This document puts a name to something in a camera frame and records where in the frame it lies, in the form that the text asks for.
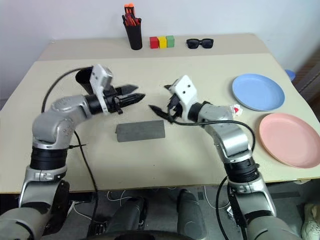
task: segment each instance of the sunglasses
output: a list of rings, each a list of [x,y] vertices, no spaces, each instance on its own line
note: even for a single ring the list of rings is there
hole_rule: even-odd
[[[204,49],[210,49],[214,45],[214,40],[211,38],[204,38],[202,40],[196,38],[190,38],[186,41],[189,49],[196,49],[199,45],[202,45]]]

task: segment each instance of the black pen holder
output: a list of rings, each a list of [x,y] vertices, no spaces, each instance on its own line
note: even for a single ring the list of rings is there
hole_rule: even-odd
[[[126,26],[124,25],[126,34],[128,35],[130,47],[133,50],[139,50],[142,48],[142,38],[141,38],[141,23],[136,26]]]

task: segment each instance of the red block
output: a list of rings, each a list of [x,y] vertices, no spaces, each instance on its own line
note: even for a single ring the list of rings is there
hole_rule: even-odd
[[[159,41],[156,36],[150,37],[150,48],[151,49],[157,49],[159,47]]]

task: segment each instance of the blue plate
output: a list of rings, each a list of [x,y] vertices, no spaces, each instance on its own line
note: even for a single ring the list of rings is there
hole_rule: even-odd
[[[242,105],[256,111],[272,111],[285,102],[285,93],[281,87],[259,74],[247,73],[236,77],[232,91]]]

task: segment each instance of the beige tabletop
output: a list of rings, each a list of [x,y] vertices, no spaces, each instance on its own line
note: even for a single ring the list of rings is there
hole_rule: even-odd
[[[262,147],[258,126],[267,114],[288,113],[302,118],[320,133],[314,113],[291,84],[285,71],[268,49],[252,34],[211,36],[212,49],[188,49],[188,37],[177,37],[176,46],[131,50],[126,39],[62,40],[50,44],[26,74],[0,112],[0,193],[21,190],[25,168],[30,163],[32,123],[40,113],[50,85],[73,68],[102,64],[114,74],[113,85],[135,84],[146,97],[123,109],[123,114],[99,114],[78,126],[87,146],[85,154],[99,190],[143,187],[217,185],[226,175],[211,137],[200,127],[164,123],[165,138],[117,142],[117,124],[160,119],[148,107],[163,109],[169,92],[164,85],[189,75],[198,98],[215,105],[237,103],[231,92],[235,77],[258,73],[276,81],[284,90],[285,102],[275,111],[259,112],[243,107],[236,120],[249,124],[257,133],[253,157],[266,182],[320,178],[320,165],[298,169],[282,164]],[[54,100],[85,94],[74,75],[63,79],[52,91]],[[65,180],[71,191],[91,191],[93,186],[80,150],[68,151]]]

